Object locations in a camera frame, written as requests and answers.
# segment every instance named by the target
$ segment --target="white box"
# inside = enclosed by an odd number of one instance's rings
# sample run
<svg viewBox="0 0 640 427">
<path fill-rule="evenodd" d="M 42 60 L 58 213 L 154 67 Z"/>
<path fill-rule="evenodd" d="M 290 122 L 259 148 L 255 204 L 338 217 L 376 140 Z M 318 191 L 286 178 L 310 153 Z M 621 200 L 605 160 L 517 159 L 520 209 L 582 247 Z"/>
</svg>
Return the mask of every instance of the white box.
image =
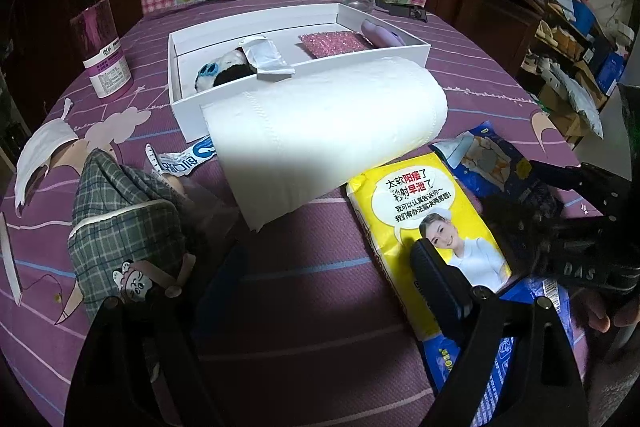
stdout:
<svg viewBox="0 0 640 427">
<path fill-rule="evenodd" d="M 305 34 L 345 30 L 360 32 L 364 20 L 399 35 L 406 45 L 312 58 L 300 42 L 300 35 Z M 252 74 L 202 92 L 195 92 L 195 89 L 190 90 L 189 87 L 183 88 L 183 84 L 190 86 L 188 82 L 195 84 L 198 70 L 204 64 L 237 48 L 240 39 L 254 35 L 265 35 L 271 39 L 284 60 L 298 74 L 317 73 L 381 57 L 403 57 L 424 67 L 431 48 L 430 44 L 411 33 L 373 15 L 338 3 L 287 6 L 242 13 L 170 33 L 167 67 L 169 100 L 187 142 L 209 134 L 200 106 L 240 92 L 263 89 L 274 82 L 290 78 L 290 75 Z"/>
</svg>

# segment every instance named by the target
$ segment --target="woman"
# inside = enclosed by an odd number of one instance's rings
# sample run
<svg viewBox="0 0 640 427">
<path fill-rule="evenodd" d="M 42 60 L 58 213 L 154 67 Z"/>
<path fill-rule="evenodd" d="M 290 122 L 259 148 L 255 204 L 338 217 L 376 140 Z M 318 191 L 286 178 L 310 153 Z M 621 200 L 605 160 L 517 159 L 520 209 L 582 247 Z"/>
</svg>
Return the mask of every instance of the woman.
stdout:
<svg viewBox="0 0 640 427">
<path fill-rule="evenodd" d="M 453 250 L 447 264 L 459 268 L 472 286 L 482 285 L 497 292 L 509 279 L 509 267 L 502 254 L 483 237 L 462 239 L 448 210 L 432 209 L 419 230 L 434 247 Z"/>
</svg>

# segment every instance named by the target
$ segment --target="paper towel roll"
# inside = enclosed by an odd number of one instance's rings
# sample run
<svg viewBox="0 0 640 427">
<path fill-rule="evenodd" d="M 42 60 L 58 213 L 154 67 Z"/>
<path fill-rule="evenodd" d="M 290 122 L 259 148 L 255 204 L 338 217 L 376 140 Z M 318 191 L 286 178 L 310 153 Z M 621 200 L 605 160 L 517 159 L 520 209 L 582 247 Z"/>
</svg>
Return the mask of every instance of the paper towel roll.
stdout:
<svg viewBox="0 0 640 427">
<path fill-rule="evenodd" d="M 440 132 L 447 99 L 399 57 L 297 76 L 202 108 L 252 230 Z"/>
</svg>

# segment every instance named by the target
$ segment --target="barcode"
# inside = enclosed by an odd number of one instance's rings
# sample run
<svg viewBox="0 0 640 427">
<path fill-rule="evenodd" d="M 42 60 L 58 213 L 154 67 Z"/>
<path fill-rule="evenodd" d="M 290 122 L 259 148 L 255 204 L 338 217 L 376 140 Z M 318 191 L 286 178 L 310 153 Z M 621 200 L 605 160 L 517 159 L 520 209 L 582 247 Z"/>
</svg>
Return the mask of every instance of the barcode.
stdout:
<svg viewBox="0 0 640 427">
<path fill-rule="evenodd" d="M 544 279 L 542 281 L 542 291 L 545 297 L 551 299 L 554 308 L 558 314 L 560 313 L 560 294 L 558 293 L 558 282 L 555 279 Z"/>
</svg>

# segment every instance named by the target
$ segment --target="blue plastic wrapper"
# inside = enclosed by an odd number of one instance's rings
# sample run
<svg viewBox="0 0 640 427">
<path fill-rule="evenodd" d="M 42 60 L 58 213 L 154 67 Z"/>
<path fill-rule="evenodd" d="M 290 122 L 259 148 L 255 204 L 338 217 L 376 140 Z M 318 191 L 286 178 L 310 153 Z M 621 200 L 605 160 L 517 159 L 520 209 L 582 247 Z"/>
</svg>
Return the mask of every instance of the blue plastic wrapper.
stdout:
<svg viewBox="0 0 640 427">
<path fill-rule="evenodd" d="M 510 301 L 532 303 L 538 296 L 544 295 L 554 303 L 556 311 L 564 326 L 569 342 L 573 345 L 574 334 L 571 327 L 569 315 L 569 295 L 567 291 L 559 286 L 553 279 L 534 279 L 527 277 L 516 283 L 507 290 L 501 299 Z M 511 352 L 514 346 L 514 339 L 504 338 L 498 347 L 495 357 L 494 368 L 491 371 L 486 391 L 478 407 L 478 413 L 473 420 L 472 426 L 484 425 L 494 413 L 495 406 L 500 397 L 500 391 L 504 383 L 507 368 L 511 360 Z M 422 352 L 427 367 L 431 374 L 431 380 L 437 391 L 444 386 L 453 365 L 460 354 L 460 348 L 452 340 L 439 334 L 436 337 L 422 343 Z"/>
<path fill-rule="evenodd" d="M 431 145 L 452 174 L 478 198 L 500 194 L 558 216 L 562 204 L 535 176 L 531 163 L 485 121 L 451 140 Z"/>
</svg>

